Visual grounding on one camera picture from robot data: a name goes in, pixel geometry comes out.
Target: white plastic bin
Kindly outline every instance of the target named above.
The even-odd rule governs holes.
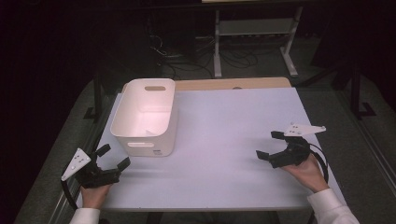
[[[163,157],[172,153],[177,130],[175,81],[142,78],[124,89],[110,131],[129,156]]]

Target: white sleeve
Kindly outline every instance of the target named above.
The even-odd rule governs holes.
[[[79,208],[73,215],[70,224],[97,224],[100,210],[94,208]]]
[[[332,189],[325,189],[308,197],[318,224],[356,224],[359,221],[342,204]]]

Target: hand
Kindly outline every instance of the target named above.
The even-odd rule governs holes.
[[[319,169],[318,161],[314,155],[310,154],[306,161],[300,165],[288,165],[282,167],[283,170],[293,175],[302,185],[311,189],[314,193],[328,189],[324,177]]]
[[[100,209],[111,185],[105,185],[96,189],[84,189],[81,187],[82,207]]]

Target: white tabletop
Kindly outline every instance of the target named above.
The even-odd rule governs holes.
[[[242,211],[309,206],[308,189],[256,156],[256,150],[273,154],[286,148],[284,141],[271,138],[271,131],[284,132],[291,122],[310,125],[294,88],[177,91],[175,97],[179,114],[173,153],[163,158],[132,157],[104,209]],[[98,158],[104,170],[127,157],[109,130],[119,102],[120,95],[99,143],[112,148]],[[304,138],[320,147],[314,134]],[[329,185],[345,202],[330,169],[329,175]]]

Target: bin handle cutout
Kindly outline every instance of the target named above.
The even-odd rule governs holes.
[[[166,91],[165,86],[147,86],[146,91]]]
[[[128,147],[154,147],[154,143],[134,142],[134,143],[128,143]]]

